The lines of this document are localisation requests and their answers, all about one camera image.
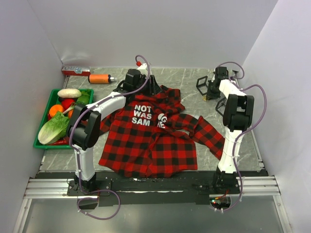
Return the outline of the red black plaid shirt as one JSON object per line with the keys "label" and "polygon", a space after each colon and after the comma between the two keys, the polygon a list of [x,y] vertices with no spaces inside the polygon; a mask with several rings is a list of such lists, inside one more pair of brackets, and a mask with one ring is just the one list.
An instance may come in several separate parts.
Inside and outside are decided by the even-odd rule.
{"label": "red black plaid shirt", "polygon": [[[136,95],[125,107],[101,122],[107,133],[99,165],[125,177],[168,178],[196,170],[196,144],[205,145],[218,159],[225,139],[202,116],[184,113],[179,89]],[[165,123],[158,120],[165,114]]]}

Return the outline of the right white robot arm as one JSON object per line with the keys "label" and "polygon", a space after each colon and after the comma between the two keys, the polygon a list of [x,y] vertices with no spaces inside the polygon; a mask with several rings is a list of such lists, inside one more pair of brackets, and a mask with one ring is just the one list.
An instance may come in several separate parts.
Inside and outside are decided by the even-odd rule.
{"label": "right white robot arm", "polygon": [[212,80],[207,85],[207,100],[216,100],[223,94],[225,110],[223,125],[225,126],[225,142],[221,159],[214,174],[212,188],[217,193],[238,186],[237,158],[243,139],[253,119],[255,98],[242,92],[224,65],[216,67]]}

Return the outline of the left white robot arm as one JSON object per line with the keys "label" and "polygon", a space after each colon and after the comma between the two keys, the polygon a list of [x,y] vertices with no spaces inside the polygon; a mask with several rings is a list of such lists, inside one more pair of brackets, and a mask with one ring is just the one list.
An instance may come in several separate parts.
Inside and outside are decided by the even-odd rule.
{"label": "left white robot arm", "polygon": [[129,104],[135,95],[155,95],[160,91],[149,65],[142,64],[136,69],[129,69],[125,79],[107,97],[92,104],[75,105],[66,135],[75,154],[74,181],[83,194],[91,195],[96,189],[93,147],[100,136],[101,121]]}

